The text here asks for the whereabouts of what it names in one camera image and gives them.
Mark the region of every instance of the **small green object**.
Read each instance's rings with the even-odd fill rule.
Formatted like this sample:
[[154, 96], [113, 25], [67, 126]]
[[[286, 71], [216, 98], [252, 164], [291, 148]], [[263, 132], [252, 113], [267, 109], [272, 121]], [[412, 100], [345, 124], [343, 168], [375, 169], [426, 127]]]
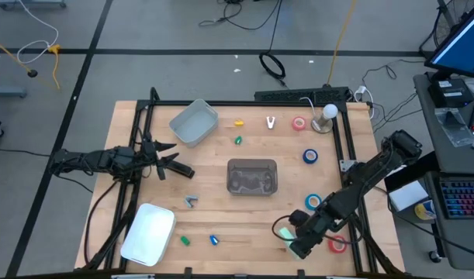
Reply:
[[182, 242], [183, 242], [183, 244], [185, 244], [185, 246], [190, 245], [190, 240], [188, 238], [186, 238], [185, 236], [182, 236]]
[[241, 136], [238, 136], [238, 137], [235, 139], [235, 144], [240, 145], [241, 143], [242, 143], [242, 137], [241, 137]]

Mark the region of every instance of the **wooden table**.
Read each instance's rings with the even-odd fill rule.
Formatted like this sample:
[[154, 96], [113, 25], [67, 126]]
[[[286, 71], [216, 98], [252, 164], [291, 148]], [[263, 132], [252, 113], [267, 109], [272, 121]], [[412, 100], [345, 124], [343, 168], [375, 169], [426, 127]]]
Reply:
[[[112, 116], [106, 148], [127, 146], [133, 123], [136, 102], [117, 102]], [[164, 259], [154, 267], [128, 262], [127, 272], [183, 273], [192, 267], [194, 274], [289, 274], [304, 269], [306, 275], [354, 275], [351, 248], [342, 254], [329, 251], [327, 241], [316, 245], [305, 260], [295, 260], [285, 244], [272, 235], [271, 225], [280, 216], [295, 209], [305, 210], [304, 199], [317, 193], [326, 197], [341, 188], [333, 133], [320, 135], [309, 125], [310, 108], [298, 107], [214, 107], [219, 113], [219, 125], [198, 146], [189, 149], [169, 129], [168, 123], [184, 107], [155, 106], [151, 132], [162, 143], [178, 145], [162, 155], [179, 152], [177, 161], [195, 170], [192, 180], [166, 171], [166, 180], [159, 181], [155, 170], [142, 179], [138, 205], [151, 203], [172, 210], [177, 223]], [[275, 116], [275, 128], [266, 126], [266, 116]], [[306, 130], [292, 129], [291, 121], [301, 115], [308, 119]], [[348, 116], [358, 160], [369, 160], [378, 153], [365, 104], [348, 104]], [[241, 118], [245, 124], [234, 126]], [[339, 119], [344, 154], [347, 147], [344, 127]], [[240, 146], [234, 144], [237, 136], [243, 137]], [[307, 148], [315, 149], [319, 160], [312, 165], [303, 162]], [[227, 162], [232, 158], [273, 159], [278, 165], [278, 191], [270, 197], [242, 197], [231, 195], [226, 188]], [[108, 174], [100, 174], [95, 185], [91, 205], [112, 183]], [[119, 187], [116, 186], [101, 201], [92, 217], [89, 236], [89, 256], [104, 243], [110, 233]], [[199, 200], [190, 209], [184, 203], [186, 195], [197, 195]], [[396, 267], [404, 270], [402, 255], [396, 236], [393, 217], [386, 208], [386, 196], [370, 191], [366, 196], [366, 210], [373, 238]], [[287, 226], [281, 222], [277, 228]], [[216, 235], [220, 243], [213, 246], [209, 234]], [[348, 228], [340, 232], [345, 239]], [[184, 246], [180, 236], [190, 239]], [[115, 264], [119, 263], [121, 236], [116, 244]], [[364, 270], [368, 270], [365, 244], [359, 244]], [[83, 239], [76, 260], [82, 267]]]

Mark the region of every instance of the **monitor screen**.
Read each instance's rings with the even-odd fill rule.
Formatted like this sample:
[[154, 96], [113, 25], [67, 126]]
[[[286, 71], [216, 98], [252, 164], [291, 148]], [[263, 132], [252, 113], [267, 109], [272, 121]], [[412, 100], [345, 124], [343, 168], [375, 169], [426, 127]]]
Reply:
[[440, 45], [426, 65], [474, 77], [474, 9]]

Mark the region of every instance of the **white cable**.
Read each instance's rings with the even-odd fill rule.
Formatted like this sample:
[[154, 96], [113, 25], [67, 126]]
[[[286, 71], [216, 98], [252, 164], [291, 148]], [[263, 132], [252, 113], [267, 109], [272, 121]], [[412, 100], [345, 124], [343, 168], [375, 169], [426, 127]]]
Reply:
[[[18, 58], [18, 61], [21, 63], [21, 64], [29, 64], [29, 63], [32, 63], [34, 62], [35, 60], [39, 59], [49, 48], [51, 48], [57, 41], [57, 38], [59, 37], [59, 30], [57, 30], [55, 27], [53, 27], [52, 25], [48, 24], [48, 23], [45, 23], [44, 21], [42, 21], [41, 19], [37, 18], [36, 16], [34, 16], [29, 10], [28, 8], [22, 3], [21, 0], [18, 0], [19, 4], [21, 4], [21, 6], [25, 9], [26, 12], [28, 12], [28, 14], [33, 17], [36, 21], [44, 24], [45, 26], [48, 26], [52, 29], [54, 29], [54, 31], [56, 31], [56, 39], [54, 39], [54, 41], [52, 43], [49, 43], [47, 42], [46, 40], [36, 40], [34, 42], [31, 42], [27, 45], [25, 45], [24, 47], [20, 48], [18, 50], [18, 53], [16, 54], [16, 58]], [[45, 43], [47, 45], [47, 47], [42, 51], [42, 53], [40, 53], [39, 55], [37, 55], [35, 58], [33, 58], [32, 60], [30, 61], [21, 61], [21, 59], [19, 58], [19, 55], [21, 54], [21, 52], [26, 49], [27, 47], [35, 44], [35, 43]]]
[[316, 112], [314, 111], [313, 101], [311, 101], [311, 99], [309, 99], [309, 97], [302, 97], [302, 98], [299, 99], [299, 101], [302, 101], [302, 100], [309, 101], [309, 103], [311, 104], [311, 108], [313, 109], [313, 116], [316, 116]]
[[[356, 97], [357, 94], [361, 94], [361, 98], [362, 98], [362, 95], [366, 92], [368, 92], [369, 98], [371, 99], [371, 103], [374, 103], [375, 101], [373, 100], [373, 95], [371, 94], [371, 92], [369, 91], [369, 89], [366, 86], [362, 86], [362, 85], [359, 86], [359, 88], [356, 92], [354, 92], [355, 102], [360, 102], [361, 101], [361, 100], [358, 100], [358, 98]], [[371, 115], [369, 116], [369, 118], [373, 119], [373, 116], [375, 116], [375, 110], [373, 108], [371, 108]]]

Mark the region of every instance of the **blue object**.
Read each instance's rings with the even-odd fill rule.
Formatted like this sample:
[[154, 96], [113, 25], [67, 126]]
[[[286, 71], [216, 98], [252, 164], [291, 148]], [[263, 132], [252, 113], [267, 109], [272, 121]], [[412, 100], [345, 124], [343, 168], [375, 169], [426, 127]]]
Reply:
[[474, 77], [474, 9], [429, 60], [429, 67]]
[[209, 240], [211, 240], [211, 243], [212, 243], [214, 246], [218, 245], [219, 240], [218, 240], [214, 235], [210, 235], [210, 236], [209, 236]]
[[317, 161], [317, 152], [315, 150], [308, 149], [304, 151], [302, 158], [307, 164], [314, 164], [314, 162]]
[[321, 203], [321, 197], [318, 194], [311, 194], [306, 197], [306, 208], [309, 210], [314, 210], [316, 209], [317, 205], [311, 205], [311, 199], [317, 200], [317, 205], [320, 205]]

